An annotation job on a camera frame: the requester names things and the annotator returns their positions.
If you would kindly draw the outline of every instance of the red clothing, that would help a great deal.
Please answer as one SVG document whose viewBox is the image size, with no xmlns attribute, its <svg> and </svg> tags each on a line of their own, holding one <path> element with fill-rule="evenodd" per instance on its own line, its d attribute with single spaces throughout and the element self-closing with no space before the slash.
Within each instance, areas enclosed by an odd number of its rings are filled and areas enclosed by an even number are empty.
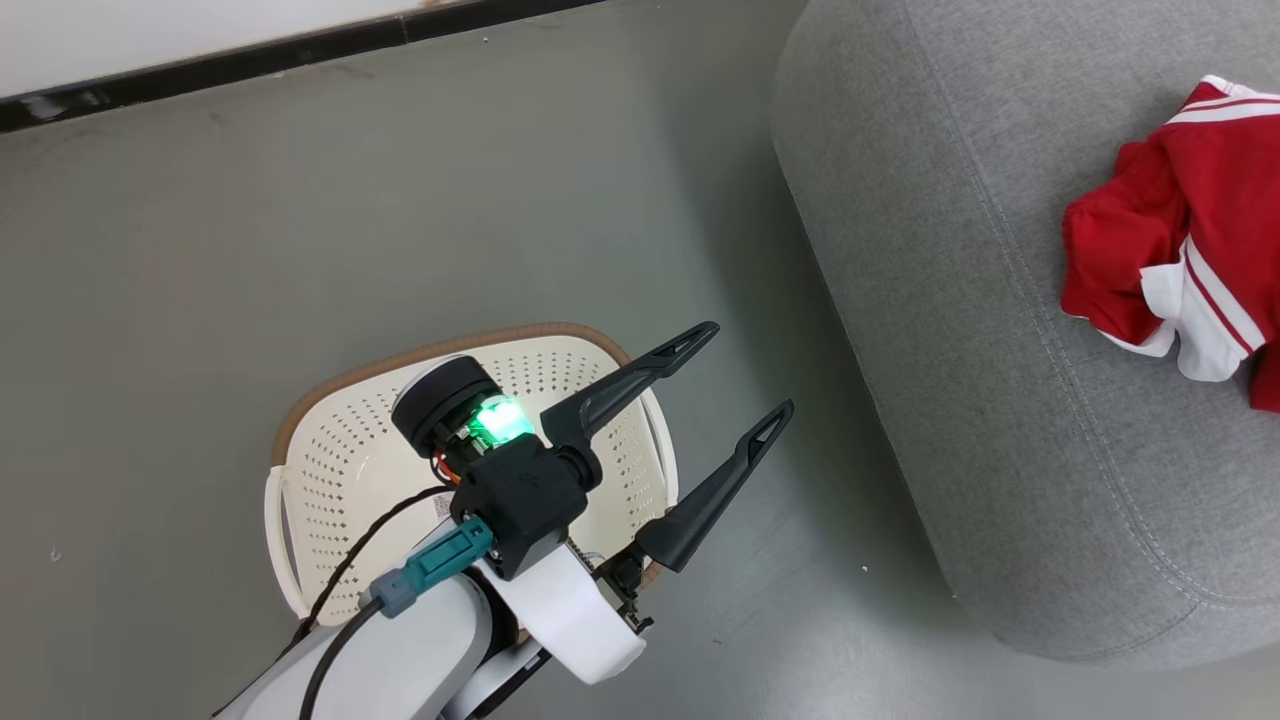
<svg viewBox="0 0 1280 720">
<path fill-rule="evenodd" d="M 1280 96 L 1206 77 L 1115 177 L 1064 219 L 1062 310 L 1197 380 L 1231 377 L 1280 336 Z M 1280 413 L 1280 351 L 1254 407 Z"/>
</svg>

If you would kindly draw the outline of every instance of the gray floor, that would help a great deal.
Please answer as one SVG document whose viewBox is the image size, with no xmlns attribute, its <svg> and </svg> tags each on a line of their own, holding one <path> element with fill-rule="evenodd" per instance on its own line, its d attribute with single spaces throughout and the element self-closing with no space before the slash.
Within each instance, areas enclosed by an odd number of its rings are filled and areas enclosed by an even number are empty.
<svg viewBox="0 0 1280 720">
<path fill-rule="evenodd" d="M 769 146 L 800 5 L 614 0 L 0 137 L 5 716 L 202 716 L 271 661 L 261 487 L 315 383 L 485 328 L 641 351 L 716 319 L 658 389 L 682 477 L 783 396 L 796 421 L 644 597 L 631 670 L 553 666 L 499 717 L 1274 717 L 1280 650 L 1103 673 L 952 603 Z"/>
</svg>

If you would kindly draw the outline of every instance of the cable connector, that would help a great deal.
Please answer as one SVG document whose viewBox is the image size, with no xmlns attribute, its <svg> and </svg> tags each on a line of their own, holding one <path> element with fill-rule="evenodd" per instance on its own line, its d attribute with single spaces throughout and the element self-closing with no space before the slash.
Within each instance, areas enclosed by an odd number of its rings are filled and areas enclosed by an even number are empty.
<svg viewBox="0 0 1280 720">
<path fill-rule="evenodd" d="M 411 556 L 403 568 L 383 573 L 369 585 L 369 593 L 381 598 L 383 615 L 394 618 L 420 594 L 470 568 L 492 547 L 493 530 L 480 518 L 471 518 Z"/>
</svg>

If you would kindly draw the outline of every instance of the perforated basket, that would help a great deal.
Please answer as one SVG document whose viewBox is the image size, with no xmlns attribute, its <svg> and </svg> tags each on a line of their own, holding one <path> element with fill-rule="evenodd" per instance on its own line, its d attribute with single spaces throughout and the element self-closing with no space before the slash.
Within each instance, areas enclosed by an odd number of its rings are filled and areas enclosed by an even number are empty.
<svg viewBox="0 0 1280 720">
<path fill-rule="evenodd" d="M 264 507 L 271 565 L 298 618 L 310 612 L 333 569 L 374 520 L 440 484 L 392 427 L 390 407 L 406 382 L 460 354 L 475 357 L 504 393 L 520 400 L 539 436 L 543 410 L 627 361 L 605 336 L 558 323 L 431 345 L 311 391 L 276 436 Z M 570 538 L 589 561 L 598 561 L 675 505 L 678 487 L 667 423 L 652 391 L 595 436 L 591 448 L 604 480 L 588 496 Z M 451 498 L 436 496 L 388 523 L 346 571 L 320 623 L 352 616 L 361 591 L 448 515 Z"/>
</svg>

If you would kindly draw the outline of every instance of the gray fabric ottoman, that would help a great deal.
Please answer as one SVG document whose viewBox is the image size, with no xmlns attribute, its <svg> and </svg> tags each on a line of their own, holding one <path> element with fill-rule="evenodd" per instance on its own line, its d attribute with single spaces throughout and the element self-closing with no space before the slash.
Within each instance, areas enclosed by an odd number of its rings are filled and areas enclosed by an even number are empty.
<svg viewBox="0 0 1280 720">
<path fill-rule="evenodd" d="M 938 562 L 1015 648 L 1160 669 L 1280 639 L 1280 416 L 1247 370 L 1196 383 L 1059 309 L 1068 202 L 1201 76 L 1280 91 L 1277 19 L 814 0 L 794 31 L 778 156 Z"/>
</svg>

